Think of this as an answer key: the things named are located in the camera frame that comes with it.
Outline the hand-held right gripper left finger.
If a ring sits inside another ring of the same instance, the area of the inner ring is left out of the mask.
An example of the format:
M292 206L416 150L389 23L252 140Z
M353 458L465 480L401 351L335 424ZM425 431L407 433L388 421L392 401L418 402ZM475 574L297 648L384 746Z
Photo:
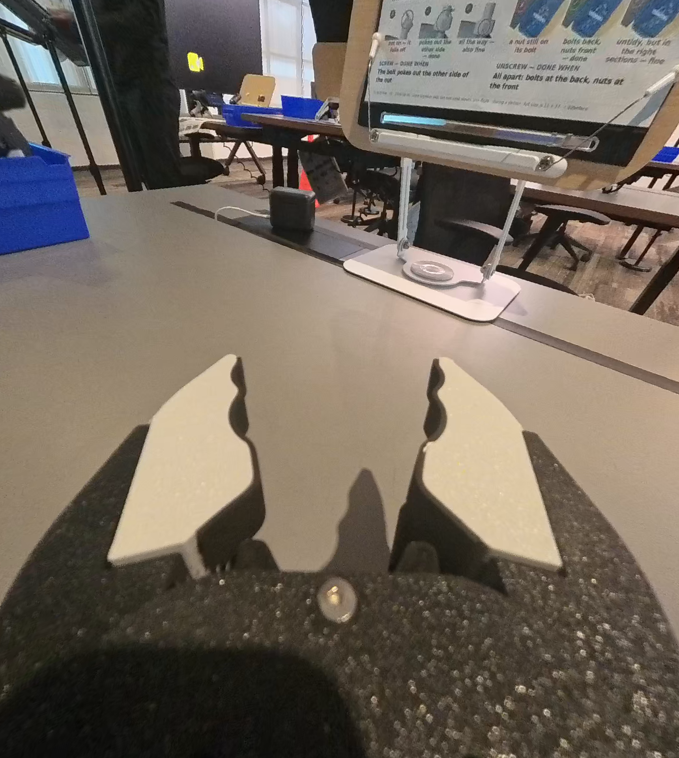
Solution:
M200 579L230 564L266 505L243 363L228 354L153 416L107 552L112 568L179 558Z

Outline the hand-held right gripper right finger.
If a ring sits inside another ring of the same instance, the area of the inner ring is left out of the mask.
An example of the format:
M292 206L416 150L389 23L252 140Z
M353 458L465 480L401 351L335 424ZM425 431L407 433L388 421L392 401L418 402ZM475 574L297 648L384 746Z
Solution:
M497 561L560 571L520 422L450 358L433 360L427 399L390 570L402 572L424 553L445 574L487 574Z

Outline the large blue plastic bin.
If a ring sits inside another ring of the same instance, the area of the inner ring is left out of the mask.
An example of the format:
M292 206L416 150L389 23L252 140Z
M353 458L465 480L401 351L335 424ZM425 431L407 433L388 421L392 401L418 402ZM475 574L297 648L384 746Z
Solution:
M0 158L0 256L89 238L69 156Z

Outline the black music stand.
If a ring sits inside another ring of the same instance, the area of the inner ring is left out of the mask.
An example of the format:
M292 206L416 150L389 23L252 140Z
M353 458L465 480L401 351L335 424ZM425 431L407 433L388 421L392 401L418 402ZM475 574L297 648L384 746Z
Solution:
M45 50L50 57L79 140L84 148L89 173L95 182L98 193L101 196L106 195L101 169L93 155L62 65L64 60L68 60L81 68L88 66L86 51L74 15L66 8L46 7L44 2L0 1L0 5L16 18L16 21L6 21L6 24L9 27L15 26L17 28L14 32L3 33L3 37L7 39L9 36L14 36L22 43Z

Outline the black metal pole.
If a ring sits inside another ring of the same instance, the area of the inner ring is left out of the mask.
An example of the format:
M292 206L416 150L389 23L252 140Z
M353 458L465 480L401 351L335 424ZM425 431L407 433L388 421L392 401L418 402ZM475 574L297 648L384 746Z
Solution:
M117 99L117 91L92 2L73 1L72 5L126 189L130 193L141 192L144 190L144 185L136 164L133 145L126 132L120 103Z

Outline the black office chair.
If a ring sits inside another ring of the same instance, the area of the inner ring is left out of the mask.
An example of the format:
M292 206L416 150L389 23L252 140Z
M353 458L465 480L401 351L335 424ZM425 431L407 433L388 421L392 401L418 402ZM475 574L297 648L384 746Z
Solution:
M527 270L544 248L554 250L560 246L572 259L571 270L577 271L580 263L590 261L593 251L568 235L568 223L579 222L601 227L611 223L610 218L604 214L565 205L537 205L535 213L544 216L544 222L539 232L532 236L533 241L521 259L520 270Z
M223 163L202 154L202 143L210 141L209 137L198 131L188 133L180 131L180 149L184 145L189 148L189 154L182 155L180 158L181 171L192 184L206 184L210 180L227 176L229 173L229 169Z
M486 242L490 242L493 248L497 244L502 233L501 228L494 227L488 223L471 220L445 218L439 219L436 224L438 227L447 230L455 236L455 240L457 241L457 250L463 247L464 244L467 244L468 235L475 235L477 239L480 240L482 246L484 246ZM519 270L518 268L506 265L498 265L496 267L496 271L500 274L505 274L515 279L535 283L548 289L553 289L573 296L579 296L578 293L566 285L559 283L551 278L546 278L540 274L531 273L527 270Z

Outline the black monitor screen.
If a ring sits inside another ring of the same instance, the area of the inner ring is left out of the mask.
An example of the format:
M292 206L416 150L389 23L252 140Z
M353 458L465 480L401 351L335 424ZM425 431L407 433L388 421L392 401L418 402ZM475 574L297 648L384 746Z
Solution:
M234 94L262 74L259 1L165 1L171 71L179 90Z

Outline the yellow wooden panel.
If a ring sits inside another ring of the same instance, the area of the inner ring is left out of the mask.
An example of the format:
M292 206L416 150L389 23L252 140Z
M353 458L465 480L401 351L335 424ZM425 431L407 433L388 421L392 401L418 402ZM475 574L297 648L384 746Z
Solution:
M268 109L276 84L276 78L269 74L246 74L241 82L238 104Z

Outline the black charger cube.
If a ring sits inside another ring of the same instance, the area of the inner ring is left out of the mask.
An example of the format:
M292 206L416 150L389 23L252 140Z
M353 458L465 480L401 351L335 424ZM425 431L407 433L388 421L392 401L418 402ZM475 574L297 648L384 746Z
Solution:
M269 193L269 222L279 232L312 232L316 194L312 189L275 186Z

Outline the long dark wooden desk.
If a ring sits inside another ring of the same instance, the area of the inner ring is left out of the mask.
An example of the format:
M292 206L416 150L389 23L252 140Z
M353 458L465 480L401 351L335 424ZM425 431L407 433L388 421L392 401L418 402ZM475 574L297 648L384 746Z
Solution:
M650 228L679 230L679 193L625 185L615 193L602 190L571 191L554 186L526 184L523 198L599 212L612 220ZM644 315L679 272L679 247L656 271L629 311Z

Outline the wooden desk with black legs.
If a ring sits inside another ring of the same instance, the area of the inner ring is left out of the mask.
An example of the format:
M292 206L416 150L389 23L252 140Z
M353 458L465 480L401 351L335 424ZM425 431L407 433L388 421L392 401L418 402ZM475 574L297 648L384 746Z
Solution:
M342 128L328 120L293 120L282 115L247 113L242 126L229 125L222 116L182 117L180 131L209 135L209 144L231 144L223 165L229 169L238 160L240 148L250 156L257 170L250 174L257 185L266 188L267 175L254 146L271 149L271 166L277 170L277 185L297 187L300 177L298 153L302 150L334 157L339 167L352 168L360 161L358 152L344 137Z

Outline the printed paper sign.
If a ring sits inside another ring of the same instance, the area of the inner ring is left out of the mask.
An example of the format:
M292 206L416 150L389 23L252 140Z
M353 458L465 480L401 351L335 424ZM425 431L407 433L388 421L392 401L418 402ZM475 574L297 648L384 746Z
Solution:
M305 150L300 151L298 157L320 205L344 199L348 186L334 157Z

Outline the wooden board with instruction sheet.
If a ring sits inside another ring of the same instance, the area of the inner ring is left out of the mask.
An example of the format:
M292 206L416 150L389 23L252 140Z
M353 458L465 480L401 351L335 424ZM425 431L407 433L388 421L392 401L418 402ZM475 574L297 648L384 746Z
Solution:
M371 152L615 184L679 126L679 2L355 2L339 105Z

